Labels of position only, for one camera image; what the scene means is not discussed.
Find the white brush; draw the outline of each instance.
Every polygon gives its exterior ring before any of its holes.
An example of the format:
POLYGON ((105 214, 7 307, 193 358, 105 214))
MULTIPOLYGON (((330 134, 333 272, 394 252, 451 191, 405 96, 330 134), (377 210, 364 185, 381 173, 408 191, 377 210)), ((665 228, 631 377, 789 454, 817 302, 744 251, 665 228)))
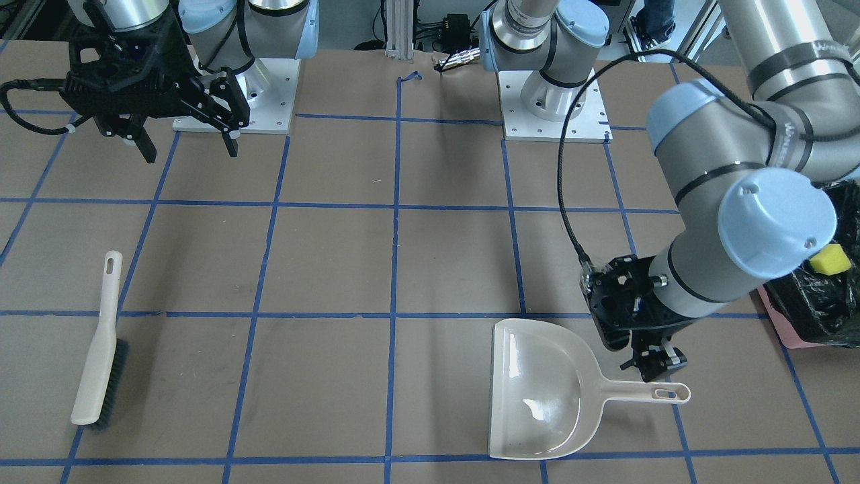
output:
POLYGON ((121 273, 122 254, 108 252, 101 273, 99 324, 89 344, 75 406, 71 410, 72 424, 87 425, 96 430, 108 426, 114 409, 116 387, 120 383, 128 353, 128 344, 116 338, 121 273))

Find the jeans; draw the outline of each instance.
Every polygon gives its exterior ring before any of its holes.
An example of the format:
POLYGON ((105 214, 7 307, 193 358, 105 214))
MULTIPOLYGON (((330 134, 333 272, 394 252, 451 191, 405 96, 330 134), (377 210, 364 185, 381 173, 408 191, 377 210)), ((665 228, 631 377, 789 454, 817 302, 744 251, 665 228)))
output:
POLYGON ((662 42, 675 30, 675 0, 645 0, 645 8, 636 14, 636 22, 652 39, 662 42))

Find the white dustpan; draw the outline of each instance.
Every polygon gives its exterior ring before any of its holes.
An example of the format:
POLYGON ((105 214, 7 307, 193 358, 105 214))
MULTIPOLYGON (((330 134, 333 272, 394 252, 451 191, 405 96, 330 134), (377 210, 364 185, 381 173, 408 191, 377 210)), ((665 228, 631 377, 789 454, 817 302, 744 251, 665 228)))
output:
POLYGON ((572 454, 597 432, 608 400, 682 404, 682 383, 616 382, 600 372, 588 344, 551 323, 509 319, 493 330, 489 454, 552 459, 572 454))

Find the white mounting plate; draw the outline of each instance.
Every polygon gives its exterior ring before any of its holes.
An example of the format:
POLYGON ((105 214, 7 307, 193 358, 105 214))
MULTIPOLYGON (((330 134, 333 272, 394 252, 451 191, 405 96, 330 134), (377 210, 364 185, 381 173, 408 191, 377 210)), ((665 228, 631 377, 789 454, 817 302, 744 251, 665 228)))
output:
MULTIPOLYGON (((301 61, 297 59, 260 59, 260 61, 272 74, 272 83, 277 84, 281 99, 280 102, 273 102, 269 96, 261 96, 264 97, 261 101, 267 103, 259 105, 255 105, 253 99, 250 100, 248 102, 251 107, 250 123, 241 131, 242 133, 289 134, 301 61)), ((173 121, 173 130, 193 133, 218 132, 214 127, 197 121, 191 116, 176 118, 173 121)))
MULTIPOLYGON (((561 122, 546 121, 528 111, 519 93, 531 71, 499 72, 499 98, 501 114, 505 120, 505 138, 514 141, 555 141, 562 133, 561 122)), ((609 118, 597 81, 588 86, 589 92, 582 112, 568 124, 566 141, 574 143, 603 143, 612 140, 609 118)))

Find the yellow sponge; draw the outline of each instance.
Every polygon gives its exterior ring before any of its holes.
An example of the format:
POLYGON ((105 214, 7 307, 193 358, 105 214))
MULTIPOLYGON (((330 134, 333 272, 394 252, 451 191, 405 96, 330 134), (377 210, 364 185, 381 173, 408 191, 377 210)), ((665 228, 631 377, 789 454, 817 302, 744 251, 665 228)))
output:
POLYGON ((821 252, 810 258, 809 263, 816 272, 825 276, 832 276, 851 268, 851 260, 839 244, 828 244, 821 249, 821 252))

